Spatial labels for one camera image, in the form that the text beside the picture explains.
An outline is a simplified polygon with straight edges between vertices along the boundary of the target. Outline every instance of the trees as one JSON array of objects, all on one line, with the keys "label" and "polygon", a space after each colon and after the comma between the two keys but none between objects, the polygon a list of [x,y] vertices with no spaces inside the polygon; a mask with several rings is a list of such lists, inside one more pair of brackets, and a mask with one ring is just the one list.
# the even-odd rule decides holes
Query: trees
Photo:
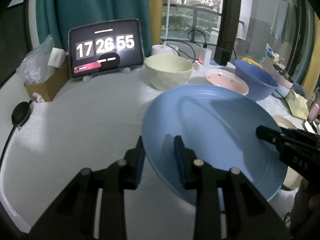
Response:
[{"label": "trees", "polygon": [[[207,10],[219,11],[220,0],[170,0],[170,3],[193,6],[196,4],[206,5]],[[189,30],[193,23],[194,9],[171,7],[169,19],[169,36],[185,38],[186,31]],[[165,30],[166,8],[163,11],[162,30]],[[212,28],[217,28],[218,16],[208,12],[198,11],[197,28],[200,28],[210,34]]]}]

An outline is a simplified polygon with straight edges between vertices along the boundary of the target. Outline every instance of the yellow cloth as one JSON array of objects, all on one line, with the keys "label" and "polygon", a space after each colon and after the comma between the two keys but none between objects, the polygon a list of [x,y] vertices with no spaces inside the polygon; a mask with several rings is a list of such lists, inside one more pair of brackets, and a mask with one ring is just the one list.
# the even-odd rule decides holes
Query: yellow cloth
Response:
[{"label": "yellow cloth", "polygon": [[287,101],[294,117],[307,120],[309,110],[307,107],[307,100],[303,98],[303,96],[297,94],[293,90],[290,90],[285,100]]},{"label": "yellow cloth", "polygon": [[320,74],[320,20],[315,14],[315,41],[311,61],[306,76],[302,82],[303,88],[307,92],[306,98],[309,99],[315,90]]},{"label": "yellow cloth", "polygon": [[163,0],[149,0],[152,44],[160,43]]},{"label": "yellow cloth", "polygon": [[254,61],[253,59],[250,59],[248,57],[243,57],[242,60],[253,63],[253,64],[259,66],[260,68],[262,68],[262,66],[258,62]]}]

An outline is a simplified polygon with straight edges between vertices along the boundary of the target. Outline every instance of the dark blue bowl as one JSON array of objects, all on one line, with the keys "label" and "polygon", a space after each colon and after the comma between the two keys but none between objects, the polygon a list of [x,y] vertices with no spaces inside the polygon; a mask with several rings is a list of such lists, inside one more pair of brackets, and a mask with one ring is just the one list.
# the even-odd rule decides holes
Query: dark blue bowl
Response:
[{"label": "dark blue bowl", "polygon": [[278,87],[278,82],[259,66],[240,59],[235,60],[235,64],[236,75],[249,87],[248,98],[255,101],[263,100]]}]

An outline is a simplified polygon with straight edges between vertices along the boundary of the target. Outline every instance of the light blue bowl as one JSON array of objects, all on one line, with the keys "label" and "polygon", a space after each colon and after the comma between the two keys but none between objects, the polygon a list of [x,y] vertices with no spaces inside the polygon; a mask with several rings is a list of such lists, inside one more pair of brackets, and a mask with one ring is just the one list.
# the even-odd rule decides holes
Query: light blue bowl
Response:
[{"label": "light blue bowl", "polygon": [[249,93],[247,97],[254,100],[263,100],[279,86],[278,82],[264,69],[250,62],[237,59],[236,75],[247,83]]},{"label": "light blue bowl", "polygon": [[142,141],[157,175],[193,205],[196,190],[185,190],[180,182],[173,143],[177,135],[212,167],[238,167],[269,201],[280,189],[287,166],[274,145],[258,139],[259,125],[280,131],[267,111],[246,96],[212,85],[184,85],[152,101],[143,117]]}]

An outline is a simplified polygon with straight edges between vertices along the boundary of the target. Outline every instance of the tablet screen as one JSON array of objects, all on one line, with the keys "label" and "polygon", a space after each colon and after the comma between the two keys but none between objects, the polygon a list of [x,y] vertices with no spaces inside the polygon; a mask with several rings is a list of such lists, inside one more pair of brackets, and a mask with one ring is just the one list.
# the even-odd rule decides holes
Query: tablet screen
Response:
[{"label": "tablet screen", "polygon": [[69,60],[72,78],[142,65],[139,21],[108,21],[70,30]]}]

